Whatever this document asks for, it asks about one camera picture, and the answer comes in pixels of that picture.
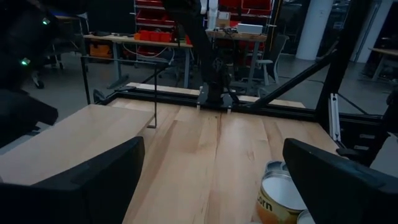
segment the gray floor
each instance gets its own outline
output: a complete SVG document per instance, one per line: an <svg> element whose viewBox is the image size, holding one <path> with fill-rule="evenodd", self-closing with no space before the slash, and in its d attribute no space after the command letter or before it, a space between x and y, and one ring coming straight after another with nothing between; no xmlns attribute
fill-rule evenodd
<svg viewBox="0 0 398 224"><path fill-rule="evenodd" d="M45 89L38 90L31 80L24 85L24 89L33 97L58 108L59 120L76 112L86 105L83 79L81 76L80 59L72 54L63 55L64 71L45 68L42 71L41 79L45 83ZM289 55L282 55L280 59L279 76L282 83L296 76L301 71L311 66L313 62L299 60ZM383 114L387 108L386 98L392 89L388 83L369 82L363 78L360 73L363 64L349 64L340 93L367 111L369 114ZM88 66L88 82L90 92L94 88L110 94L113 91L106 89L106 86L113 80L113 64L91 63ZM307 108L315 108L323 82L328 68L324 68L307 81L296 86L291 91L280 97L281 100L300 101ZM141 82L153 73L153 69L147 65L134 66L123 65L123 73L129 74L129 82ZM160 85L175 86L176 79L172 73L163 75L159 79ZM190 79L191 88L198 88L200 77L193 72ZM269 91L276 89L277 86L270 86ZM340 99L340 111L345 113L360 113L347 102ZM391 137L387 140L378 158L373 164L373 168L383 171L387 174L398 176L398 164L395 162L398 158L397 139Z"/></svg>

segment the white column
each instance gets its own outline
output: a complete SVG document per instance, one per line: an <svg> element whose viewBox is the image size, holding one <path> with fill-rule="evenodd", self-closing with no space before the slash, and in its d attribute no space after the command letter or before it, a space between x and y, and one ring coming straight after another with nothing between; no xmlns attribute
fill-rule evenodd
<svg viewBox="0 0 398 224"><path fill-rule="evenodd" d="M315 60L334 0L311 0L296 57Z"/></svg>

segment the cable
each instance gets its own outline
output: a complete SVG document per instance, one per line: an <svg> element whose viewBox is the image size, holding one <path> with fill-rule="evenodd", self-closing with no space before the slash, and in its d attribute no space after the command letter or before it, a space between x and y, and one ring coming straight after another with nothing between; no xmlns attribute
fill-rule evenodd
<svg viewBox="0 0 398 224"><path fill-rule="evenodd" d="M76 45L73 41L71 41L71 40L69 40L69 41L73 44L73 46L76 47L77 50L80 50L80 49L77 47L77 45Z"/></svg>
<svg viewBox="0 0 398 224"><path fill-rule="evenodd" d="M141 57L145 57L145 58L154 58L154 57L158 57L161 53L163 53L163 52L167 49L167 47L165 47L165 48L164 48L161 52L159 52L157 55L145 56L145 55L141 55L141 54L139 54L139 53L135 53L135 52L129 50L129 49L124 45L124 43L123 43L122 45L123 45L123 48L124 48L125 50L127 50L128 52L130 52L130 53L132 53L132 54L135 54L135 55L138 55L138 56L141 56Z"/></svg>

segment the wooden table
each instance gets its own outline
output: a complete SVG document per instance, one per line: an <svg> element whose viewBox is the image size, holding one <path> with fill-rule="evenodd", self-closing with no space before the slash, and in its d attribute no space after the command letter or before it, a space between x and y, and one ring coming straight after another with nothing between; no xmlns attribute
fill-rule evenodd
<svg viewBox="0 0 398 224"><path fill-rule="evenodd" d="M229 39L229 40L243 40L243 41L249 41L249 42L254 42L254 48L253 48L253 57L251 60L251 65L250 65L250 72L249 72L249 77L248 77L248 82L247 83L241 83L241 82L231 82L231 86L239 86L243 87L246 89L246 93L253 88L253 76L254 76L254 69L256 67L256 57L255 55L258 55L259 51L259 46L261 42L265 42L267 40L266 35L256 35L256 34L239 34L239 33L233 33L233 34L227 34L223 30L206 30L207 35L212 38L216 39ZM248 54L249 50L249 45L246 45L246 48L244 50L244 62L246 62L246 56Z"/></svg>
<svg viewBox="0 0 398 224"><path fill-rule="evenodd" d="M386 59L388 56L394 56L398 57L398 50L393 50L393 49L377 49L377 48L369 48L370 50L374 52L378 52L382 54L381 61L379 65L377 66L376 71L374 72L372 81L377 81L377 79L380 77L380 73L384 67L384 63L386 62Z"/></svg>
<svg viewBox="0 0 398 224"><path fill-rule="evenodd" d="M3 182L32 185L141 135L152 111L89 105L0 155Z"/></svg>
<svg viewBox="0 0 398 224"><path fill-rule="evenodd" d="M158 90L198 94L165 86ZM153 103L119 98L108 106L152 111ZM158 104L157 119L158 128L142 134L146 158L125 224L249 223L265 165L283 160L285 138L332 153L338 147L317 123L163 103Z"/></svg>
<svg viewBox="0 0 398 224"><path fill-rule="evenodd" d="M107 35L104 37L99 37L95 35L84 35L85 39L91 40L109 40L113 43L113 59L114 59L114 66L115 66L115 74L116 74L116 81L109 85L108 88L114 88L118 85L124 83L128 79L128 75L122 75L121 72L121 65L118 60L119 55L119 48L118 44L138 44L138 45L151 45L157 47L173 47L177 48L177 43L166 43L166 42L153 42L153 41L146 41L146 40L136 40L133 37L122 36L118 37L115 35ZM190 67L190 49L192 45L186 43L180 43L179 45L185 51L185 72L184 72L184 88L188 88L189 84L189 67Z"/></svg>
<svg viewBox="0 0 398 224"><path fill-rule="evenodd" d="M266 35L240 34L240 33L227 34L222 30L206 30L206 33L209 37L217 39L233 39L233 40L244 40L251 42L265 42L267 40Z"/></svg>

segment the desk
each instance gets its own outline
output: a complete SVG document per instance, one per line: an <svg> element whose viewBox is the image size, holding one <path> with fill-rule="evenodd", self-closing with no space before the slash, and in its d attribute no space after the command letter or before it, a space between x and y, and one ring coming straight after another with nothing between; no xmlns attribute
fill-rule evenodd
<svg viewBox="0 0 398 224"><path fill-rule="evenodd" d="M89 105L0 155L0 176L35 184L141 135L153 117L153 103L150 112Z"/></svg>
<svg viewBox="0 0 398 224"><path fill-rule="evenodd" d="M267 40L266 35L255 35L255 34L226 34L222 30L206 30L209 37L212 38L219 38L219 39L233 39L233 40L244 40L254 42L254 49L253 49L253 56L250 65L250 72L249 78L247 83L241 82L231 82L231 86L240 86L246 88L246 93L253 87L253 76L254 76L254 69L256 68L256 58L255 55L258 54L259 46L261 42L265 42ZM248 54L248 45L245 49L245 55Z"/></svg>
<svg viewBox="0 0 398 224"><path fill-rule="evenodd" d="M378 52L380 54L382 54L381 57L381 61L379 63L379 65L377 66L376 71L374 72L372 81L377 81L377 79L380 76L380 73L384 67L384 63L386 61L386 59L388 58L388 56L395 56L398 57L398 50L392 50L392 49L377 49L377 48L369 48L369 50L372 50L374 52Z"/></svg>
<svg viewBox="0 0 398 224"><path fill-rule="evenodd" d="M152 46L158 46L158 47L173 47L177 48L178 44L177 43L165 43L165 42L153 42L153 41L146 41L146 40L135 40L133 37L117 37L114 35L108 35L104 37L98 37L95 35L85 35L84 38L86 39L93 39L93 40L109 40L113 42L113 59L114 59L114 66L115 66L115 72L116 72L116 81L108 88L114 88L122 83L124 83L128 79L128 75L122 75L121 73L121 66L118 60L118 55L119 55L119 49L117 48L117 44L119 43L129 43L129 44L138 44L138 45L152 45ZM192 48L192 45L190 44L185 44L185 43L180 43L180 47L184 48L185 50L185 72L184 72L184 88L188 88L188 83L189 83L189 63L190 63L190 49Z"/></svg>
<svg viewBox="0 0 398 224"><path fill-rule="evenodd" d="M181 89L158 86L158 90ZM108 106L153 109L152 102L124 98ZM283 159L285 138L332 153L338 148L317 123L163 103L158 103L157 119L157 129L142 134L146 157L124 224L249 223L265 165Z"/></svg>

